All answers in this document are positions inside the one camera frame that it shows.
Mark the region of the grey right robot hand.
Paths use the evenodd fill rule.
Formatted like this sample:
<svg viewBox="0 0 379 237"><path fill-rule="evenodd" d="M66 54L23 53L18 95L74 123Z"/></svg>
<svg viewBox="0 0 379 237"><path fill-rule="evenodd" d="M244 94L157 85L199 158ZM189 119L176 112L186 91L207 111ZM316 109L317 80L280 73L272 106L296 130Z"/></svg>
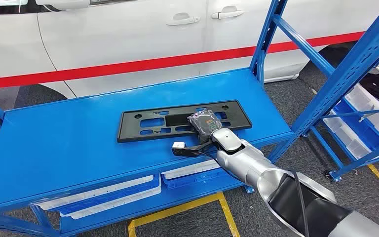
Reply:
<svg viewBox="0 0 379 237"><path fill-rule="evenodd" d="M198 133L201 144L208 142L212 133L223 127L221 121L210 108L205 108L188 116L187 120Z"/></svg>

